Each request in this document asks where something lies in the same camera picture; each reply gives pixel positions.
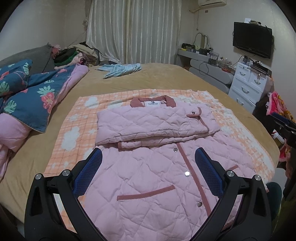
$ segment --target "red patterned cloth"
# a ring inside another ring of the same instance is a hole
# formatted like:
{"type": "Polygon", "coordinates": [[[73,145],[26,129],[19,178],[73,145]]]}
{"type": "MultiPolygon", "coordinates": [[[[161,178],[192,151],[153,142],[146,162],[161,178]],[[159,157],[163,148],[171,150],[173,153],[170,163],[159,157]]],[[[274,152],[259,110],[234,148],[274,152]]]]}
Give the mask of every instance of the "red patterned cloth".
{"type": "Polygon", "coordinates": [[[59,46],[59,45],[55,45],[55,46],[52,48],[52,54],[51,54],[51,57],[52,57],[53,59],[55,59],[56,56],[60,53],[60,51],[61,51],[61,46],[59,46]]]}
{"type": "MultiPolygon", "coordinates": [[[[270,96],[269,96],[269,106],[267,109],[266,115],[271,115],[273,112],[276,112],[280,114],[281,116],[286,117],[287,119],[295,122],[292,114],[290,111],[288,111],[284,101],[281,99],[280,95],[274,91],[270,96]]],[[[280,157],[279,161],[284,162],[286,161],[286,176],[288,178],[291,178],[292,175],[292,166],[290,165],[290,158],[291,158],[291,147],[287,144],[287,141],[285,140],[285,144],[282,146],[280,149],[280,157]]]]}

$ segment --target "wall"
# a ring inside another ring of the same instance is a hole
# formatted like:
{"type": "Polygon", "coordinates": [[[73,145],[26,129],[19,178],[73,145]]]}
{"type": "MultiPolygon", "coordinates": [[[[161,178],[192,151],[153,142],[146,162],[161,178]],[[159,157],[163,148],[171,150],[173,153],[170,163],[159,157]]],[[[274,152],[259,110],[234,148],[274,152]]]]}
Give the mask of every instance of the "wall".
{"type": "Polygon", "coordinates": [[[65,47],[86,41],[91,0],[66,0],[65,47]]]}
{"type": "Polygon", "coordinates": [[[179,47],[182,43],[192,44],[194,41],[193,35],[196,33],[197,27],[197,21],[194,19],[196,14],[190,13],[189,10],[197,8],[197,0],[182,0],[179,47]]]}
{"type": "MultiPolygon", "coordinates": [[[[275,90],[282,96],[292,114],[296,115],[294,104],[296,33],[289,21],[272,0],[228,0],[227,2],[224,7],[207,9],[208,13],[205,13],[205,10],[199,12],[199,31],[208,35],[210,46],[214,51],[235,63],[244,53],[232,46],[234,22],[244,22],[245,18],[251,18],[271,28],[275,38],[272,59],[258,56],[252,58],[262,61],[271,69],[275,90]]],[[[197,21],[197,14],[194,16],[194,21],[197,21]]]]}
{"type": "Polygon", "coordinates": [[[24,0],[0,32],[0,60],[43,46],[64,45],[64,0],[24,0]]]}

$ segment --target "pink quilted pajama top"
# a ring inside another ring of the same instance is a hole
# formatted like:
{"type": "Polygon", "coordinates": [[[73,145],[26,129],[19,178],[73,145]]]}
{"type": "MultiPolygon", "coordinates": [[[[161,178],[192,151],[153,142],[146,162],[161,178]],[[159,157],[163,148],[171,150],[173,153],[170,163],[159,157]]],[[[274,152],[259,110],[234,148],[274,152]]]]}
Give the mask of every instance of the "pink quilted pajama top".
{"type": "Polygon", "coordinates": [[[97,117],[103,161],[84,209],[109,241],[190,240],[218,201],[195,163],[199,147],[225,170],[255,175],[247,152],[220,131],[205,104],[134,98],[97,117]]]}

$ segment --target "clothing label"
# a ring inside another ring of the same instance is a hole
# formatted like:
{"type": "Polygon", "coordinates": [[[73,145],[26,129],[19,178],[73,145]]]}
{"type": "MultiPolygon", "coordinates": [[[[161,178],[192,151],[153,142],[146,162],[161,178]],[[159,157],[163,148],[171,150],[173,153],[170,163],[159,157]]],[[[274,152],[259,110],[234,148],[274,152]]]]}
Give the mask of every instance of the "clothing label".
{"type": "Polygon", "coordinates": [[[157,107],[161,105],[160,101],[144,101],[144,105],[146,106],[152,106],[152,107],[157,107]]]}

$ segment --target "pile of clothes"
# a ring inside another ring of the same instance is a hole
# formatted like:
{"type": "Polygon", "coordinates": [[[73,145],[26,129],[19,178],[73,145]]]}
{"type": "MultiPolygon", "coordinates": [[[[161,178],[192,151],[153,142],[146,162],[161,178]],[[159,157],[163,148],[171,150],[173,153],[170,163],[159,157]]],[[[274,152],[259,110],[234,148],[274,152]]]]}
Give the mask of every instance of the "pile of clothes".
{"type": "Polygon", "coordinates": [[[55,45],[52,49],[52,58],[54,59],[55,70],[77,63],[87,67],[98,64],[96,50],[89,48],[84,42],[71,45],[62,51],[59,45],[55,45]]]}

